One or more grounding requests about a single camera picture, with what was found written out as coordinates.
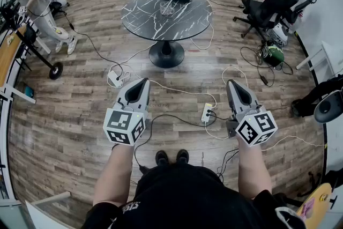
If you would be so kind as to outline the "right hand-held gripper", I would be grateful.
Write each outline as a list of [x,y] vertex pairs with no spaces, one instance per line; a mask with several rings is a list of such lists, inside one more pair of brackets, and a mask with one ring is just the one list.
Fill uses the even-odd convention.
[[248,147],[266,142],[278,130],[270,111],[259,105],[256,95],[247,86],[230,79],[226,84],[232,118],[227,120],[229,138],[243,140]]

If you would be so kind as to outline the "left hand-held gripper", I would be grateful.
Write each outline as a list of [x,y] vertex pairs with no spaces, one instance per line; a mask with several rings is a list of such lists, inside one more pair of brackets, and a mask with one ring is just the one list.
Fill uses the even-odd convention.
[[[112,108],[106,111],[103,130],[110,142],[134,146],[146,129],[150,98],[150,80],[143,78],[125,85]],[[139,108],[125,107],[138,104]]]

